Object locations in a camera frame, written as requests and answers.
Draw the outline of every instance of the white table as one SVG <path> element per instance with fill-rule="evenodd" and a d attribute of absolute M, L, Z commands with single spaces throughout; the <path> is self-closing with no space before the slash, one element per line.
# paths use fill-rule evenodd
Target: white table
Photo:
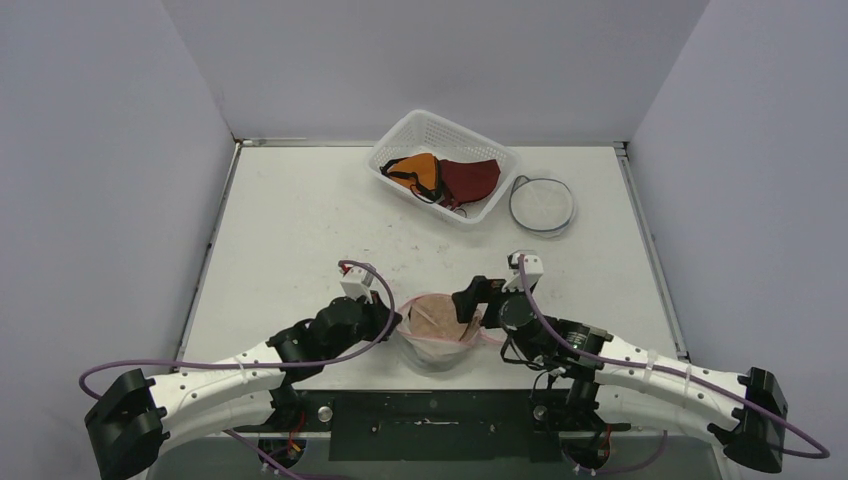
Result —
<path fill-rule="evenodd" d="M 246 147 L 187 328 L 184 358 L 215 361 L 253 346 L 341 296 L 336 261 L 375 265 L 398 306 L 420 293 L 504 278 L 506 255 L 534 249 L 545 265 L 546 314 L 592 324 L 674 357 L 675 344 L 612 147 L 519 147 L 522 173 L 552 175 L 577 217 L 546 240 L 520 230 L 504 198 L 470 231 L 400 200 L 363 167 L 366 147 Z M 299 389 L 527 389 L 534 372 L 481 345 L 457 370 L 412 371 L 392 341 L 327 367 Z"/>

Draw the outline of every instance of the clear plastic bag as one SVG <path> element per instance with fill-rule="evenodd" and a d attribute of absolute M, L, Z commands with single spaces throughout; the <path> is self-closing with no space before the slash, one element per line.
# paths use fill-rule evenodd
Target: clear plastic bag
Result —
<path fill-rule="evenodd" d="M 406 302 L 398 313 L 403 319 L 392 338 L 404 357 L 425 372 L 444 372 L 465 359 L 479 338 L 482 315 L 476 312 L 470 324 L 456 321 L 450 295 L 420 295 Z"/>
<path fill-rule="evenodd" d="M 486 343 L 501 346 L 506 341 L 506 332 L 501 328 L 481 328 L 480 338 Z"/>

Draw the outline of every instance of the face mask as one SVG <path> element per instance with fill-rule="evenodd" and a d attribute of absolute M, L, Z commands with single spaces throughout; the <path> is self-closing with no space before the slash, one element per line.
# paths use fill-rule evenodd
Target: face mask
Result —
<path fill-rule="evenodd" d="M 431 153 L 390 160 L 380 167 L 380 173 L 428 203 L 442 198 L 439 161 Z"/>
<path fill-rule="evenodd" d="M 451 210 L 488 197 L 497 187 L 501 175 L 497 160 L 475 163 L 439 160 L 439 168 L 445 194 L 441 205 Z"/>

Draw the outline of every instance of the cable tie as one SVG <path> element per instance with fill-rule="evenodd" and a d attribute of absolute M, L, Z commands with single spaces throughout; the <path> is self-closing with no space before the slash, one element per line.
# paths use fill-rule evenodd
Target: cable tie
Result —
<path fill-rule="evenodd" d="M 659 354 L 656 350 L 648 350 L 648 361 L 645 362 L 645 373 L 642 374 L 642 385 L 639 386 L 639 393 L 645 393 L 648 390 L 651 375 L 654 373 L 654 364 L 657 363 L 658 357 Z"/>
<path fill-rule="evenodd" d="M 689 383 L 692 380 L 692 364 L 686 365 L 686 379 L 683 381 L 683 404 L 680 405 L 686 409 L 686 402 L 689 400 Z"/>
<path fill-rule="evenodd" d="M 247 383 L 248 383 L 248 380 L 247 380 L 247 370 L 245 370 L 245 369 L 244 369 L 244 363 L 242 363 L 242 361 L 241 361 L 241 359 L 238 357 L 238 355 L 234 356 L 234 357 L 233 357 L 233 360 L 235 360 L 235 361 L 236 361 L 236 363 L 238 363 L 238 364 L 239 364 L 239 371 L 241 372 L 241 384 L 242 384 L 242 385 L 247 385 Z"/>

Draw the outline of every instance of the gray wall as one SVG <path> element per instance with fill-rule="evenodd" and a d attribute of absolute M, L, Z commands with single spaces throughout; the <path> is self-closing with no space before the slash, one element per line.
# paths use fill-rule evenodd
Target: gray wall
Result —
<path fill-rule="evenodd" d="M 785 478 L 848 472 L 846 25 L 843 0 L 713 0 L 630 147 L 693 358 L 772 370 L 834 452 Z"/>
<path fill-rule="evenodd" d="M 237 137 L 630 139 L 707 0 L 164 0 Z"/>
<path fill-rule="evenodd" d="M 174 354 L 233 143 L 158 0 L 0 3 L 0 477 L 91 480 L 77 376 Z"/>

